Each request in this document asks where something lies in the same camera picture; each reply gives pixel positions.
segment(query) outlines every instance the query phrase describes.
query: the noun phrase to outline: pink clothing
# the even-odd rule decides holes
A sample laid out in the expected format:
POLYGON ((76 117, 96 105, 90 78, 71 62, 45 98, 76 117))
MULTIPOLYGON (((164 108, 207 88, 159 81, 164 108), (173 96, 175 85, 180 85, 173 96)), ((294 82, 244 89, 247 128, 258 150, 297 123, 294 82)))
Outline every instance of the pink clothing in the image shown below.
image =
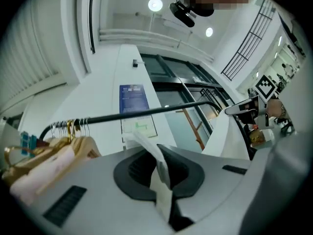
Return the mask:
POLYGON ((10 193, 30 205, 36 197, 36 191, 52 181, 61 170, 70 165, 74 158, 72 146, 63 147, 57 154, 33 168, 28 175, 15 181, 10 188, 10 193))

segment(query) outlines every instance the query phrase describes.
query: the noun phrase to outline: ceiling light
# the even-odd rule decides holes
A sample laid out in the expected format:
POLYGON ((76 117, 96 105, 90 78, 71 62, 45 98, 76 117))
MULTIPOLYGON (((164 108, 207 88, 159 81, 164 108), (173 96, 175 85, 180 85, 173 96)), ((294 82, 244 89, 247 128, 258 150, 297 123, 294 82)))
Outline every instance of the ceiling light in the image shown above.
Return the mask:
POLYGON ((148 7, 150 10, 152 10, 153 12, 157 12, 160 9, 162 9, 163 7, 163 3, 161 0, 150 0, 148 2, 148 7))
POLYGON ((208 29, 206 29, 205 35, 206 35, 207 37, 212 36, 212 35, 213 35, 213 29, 212 29, 211 27, 209 27, 208 29))
POLYGON ((278 46, 280 46, 280 43, 282 42, 282 38, 283 38, 283 36, 280 36, 278 46))

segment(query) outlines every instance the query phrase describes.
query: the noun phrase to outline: clothing rack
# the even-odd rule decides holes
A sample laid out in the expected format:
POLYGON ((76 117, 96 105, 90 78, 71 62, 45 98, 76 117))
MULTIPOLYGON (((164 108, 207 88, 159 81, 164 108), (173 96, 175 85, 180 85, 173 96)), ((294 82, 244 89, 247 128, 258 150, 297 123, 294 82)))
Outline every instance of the clothing rack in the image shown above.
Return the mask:
MULTIPOLYGON (((200 106, 208 104, 214 107, 218 113, 221 112, 221 108, 217 106, 215 103, 212 103, 210 101, 203 101, 203 102, 194 102, 194 103, 185 103, 185 104, 180 104, 180 105, 175 105, 175 106, 169 106, 169 107, 160 107, 160 108, 155 108, 155 109, 150 109, 146 111, 141 111, 141 112, 127 112, 127 113, 120 113, 120 114, 113 114, 113 115, 108 115, 108 116, 101 116, 101 117, 88 117, 84 118, 83 124, 93 124, 93 123, 103 123, 103 122, 108 122, 108 121, 114 121, 114 120, 121 120, 121 119, 127 119, 127 118, 135 118, 135 117, 142 117, 146 115, 152 115, 152 114, 157 114, 157 113, 163 113, 163 112, 170 112, 170 111, 175 111, 175 110, 181 110, 184 108, 190 108, 194 106, 200 106)), ((76 119, 74 121, 74 126, 81 125, 81 119, 76 119)), ((58 128, 60 122, 55 122, 49 126, 47 126, 44 131, 40 135, 40 139, 44 139, 45 135, 48 133, 48 131, 51 130, 51 128, 58 128)))

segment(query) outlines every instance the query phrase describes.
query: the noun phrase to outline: blue poster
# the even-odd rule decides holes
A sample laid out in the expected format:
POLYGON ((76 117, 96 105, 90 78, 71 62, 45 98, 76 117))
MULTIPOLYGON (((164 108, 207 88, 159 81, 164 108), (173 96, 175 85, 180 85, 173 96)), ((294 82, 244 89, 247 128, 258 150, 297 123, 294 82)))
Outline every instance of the blue poster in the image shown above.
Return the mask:
POLYGON ((138 112, 149 109, 143 85, 119 86, 119 112, 138 112))

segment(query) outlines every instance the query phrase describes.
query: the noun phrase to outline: black metal railing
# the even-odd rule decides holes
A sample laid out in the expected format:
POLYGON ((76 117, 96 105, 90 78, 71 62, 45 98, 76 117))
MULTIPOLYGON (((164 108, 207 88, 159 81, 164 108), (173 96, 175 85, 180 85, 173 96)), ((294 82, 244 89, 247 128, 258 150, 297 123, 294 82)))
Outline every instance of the black metal railing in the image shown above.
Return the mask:
POLYGON ((256 50, 259 43, 272 21, 275 8, 270 0, 263 0, 261 8, 256 16, 248 34, 239 46, 235 55, 231 58, 221 74, 224 74, 230 81, 244 67, 249 58, 256 50))
MULTIPOLYGON (((204 102, 192 102, 192 103, 185 103, 185 104, 180 104, 180 105, 174 105, 174 106, 169 106, 169 107, 160 107, 160 108, 155 108, 155 109, 149 109, 146 111, 141 111, 141 112, 126 112, 126 113, 120 113, 120 114, 113 114, 113 115, 108 115, 108 116, 101 116, 101 117, 86 117, 86 118, 77 118, 74 119, 74 126, 79 126, 81 125, 81 120, 82 124, 94 124, 94 123, 104 123, 108 121, 115 121, 115 120, 121 120, 121 119, 129 119, 129 118, 136 118, 136 117, 142 117, 142 116, 148 116, 152 114, 158 114, 158 113, 164 113, 164 112, 170 112, 170 111, 175 111, 175 110, 181 110, 185 108, 191 108, 191 107, 196 107, 199 105, 203 104, 208 104, 212 106, 214 109, 216 109, 217 112, 221 112, 221 108, 217 106, 215 103, 212 103, 210 101, 204 101, 204 102)), ((60 122, 55 122, 49 126, 47 126, 44 131, 40 135, 40 139, 44 139, 45 135, 50 131, 51 129, 55 128, 61 128, 61 123, 64 123, 66 121, 60 121, 60 122)))
POLYGON ((88 37, 89 37, 89 46, 90 50, 92 51, 93 54, 95 54, 94 50, 94 41, 93 41, 93 31, 92 31, 92 2, 93 0, 88 0, 88 37))

